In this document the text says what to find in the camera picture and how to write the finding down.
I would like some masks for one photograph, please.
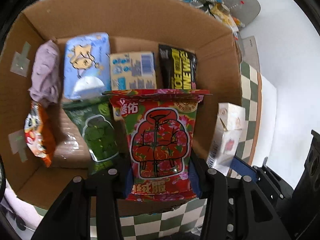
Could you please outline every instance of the red package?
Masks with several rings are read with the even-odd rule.
[[[130,200],[194,198],[188,167],[198,102],[207,90],[107,91],[121,110],[132,159]]]

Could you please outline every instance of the green package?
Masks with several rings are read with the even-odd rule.
[[[111,124],[108,96],[65,102],[62,108],[88,145],[93,160],[89,173],[112,166],[111,159],[119,154],[119,150]]]

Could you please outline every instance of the red jacket illustration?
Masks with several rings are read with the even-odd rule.
[[[132,158],[139,163],[141,178],[160,178],[183,170],[188,153],[187,131],[172,108],[150,111],[132,140]]]

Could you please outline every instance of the piece of tape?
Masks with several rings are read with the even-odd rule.
[[[30,60],[27,58],[31,45],[25,42],[21,53],[14,53],[10,71],[20,76],[27,77]]]
[[[8,138],[12,154],[19,153],[21,161],[25,162],[28,158],[25,151],[27,143],[24,136],[24,130],[21,129],[19,131],[13,132],[8,135]]]

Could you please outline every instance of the black and yellow package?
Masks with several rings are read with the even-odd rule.
[[[196,89],[196,55],[167,45],[159,45],[164,88]]]

